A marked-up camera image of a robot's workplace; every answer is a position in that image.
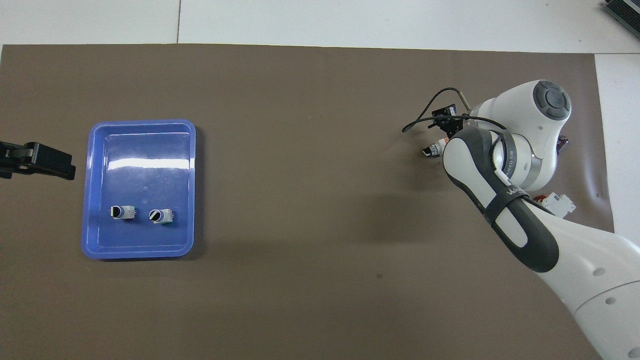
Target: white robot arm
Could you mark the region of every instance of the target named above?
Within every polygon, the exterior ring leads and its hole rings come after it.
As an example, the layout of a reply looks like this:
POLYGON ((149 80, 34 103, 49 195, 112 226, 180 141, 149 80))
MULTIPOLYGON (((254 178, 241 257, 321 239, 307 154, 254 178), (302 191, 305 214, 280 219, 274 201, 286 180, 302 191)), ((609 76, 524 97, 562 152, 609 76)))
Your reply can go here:
POLYGON ((513 255, 553 289, 604 359, 640 357, 640 248, 556 217, 524 191, 552 177, 570 112, 569 97, 550 81, 512 88, 469 116, 506 129, 479 121, 458 131, 444 149, 444 169, 513 255))

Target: white floor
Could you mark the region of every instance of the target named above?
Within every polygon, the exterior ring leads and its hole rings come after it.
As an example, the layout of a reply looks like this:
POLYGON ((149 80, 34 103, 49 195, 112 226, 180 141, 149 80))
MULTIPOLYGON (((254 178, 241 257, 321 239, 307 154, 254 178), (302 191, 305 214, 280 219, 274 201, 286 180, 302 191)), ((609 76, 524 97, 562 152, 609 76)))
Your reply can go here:
POLYGON ((601 0, 2 0, 2 44, 270 44, 595 53, 616 232, 640 244, 640 39, 601 0))

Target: tray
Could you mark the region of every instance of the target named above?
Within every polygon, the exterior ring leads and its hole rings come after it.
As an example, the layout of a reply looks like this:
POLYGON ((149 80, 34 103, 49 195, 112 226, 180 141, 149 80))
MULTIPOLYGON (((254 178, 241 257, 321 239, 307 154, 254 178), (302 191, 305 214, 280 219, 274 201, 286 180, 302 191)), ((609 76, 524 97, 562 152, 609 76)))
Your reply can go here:
POLYGON ((82 250, 92 259, 182 256, 193 246, 196 130, 187 120, 101 122, 89 133, 82 250), (111 206, 134 206, 114 219, 111 206), (153 209, 173 222, 154 224, 153 209))

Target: blue plastic tray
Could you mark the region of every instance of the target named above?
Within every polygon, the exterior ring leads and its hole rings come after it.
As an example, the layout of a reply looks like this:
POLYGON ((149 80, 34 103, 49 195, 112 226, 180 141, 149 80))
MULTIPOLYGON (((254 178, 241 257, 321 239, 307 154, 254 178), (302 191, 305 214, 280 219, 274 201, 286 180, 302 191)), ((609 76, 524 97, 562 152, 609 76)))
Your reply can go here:
POLYGON ((196 130, 187 120, 101 122, 89 133, 82 250, 93 259, 181 256, 193 246, 196 130), (135 206, 130 220, 112 205, 135 206), (148 219, 171 209, 169 224, 148 219))

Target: brown mat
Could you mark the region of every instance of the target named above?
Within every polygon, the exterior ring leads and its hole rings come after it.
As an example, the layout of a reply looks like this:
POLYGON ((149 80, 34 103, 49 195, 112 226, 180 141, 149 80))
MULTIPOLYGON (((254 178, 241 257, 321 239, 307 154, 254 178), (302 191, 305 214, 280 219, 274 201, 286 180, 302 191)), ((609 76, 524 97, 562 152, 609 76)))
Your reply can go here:
POLYGON ((420 155, 444 134, 400 132, 445 86, 477 104, 533 79, 574 107, 544 190, 611 231, 593 55, 4 46, 1 139, 67 151, 77 177, 0 181, 0 357, 598 359, 420 155), (88 259, 89 129, 142 119, 198 129, 196 245, 175 261, 88 259))

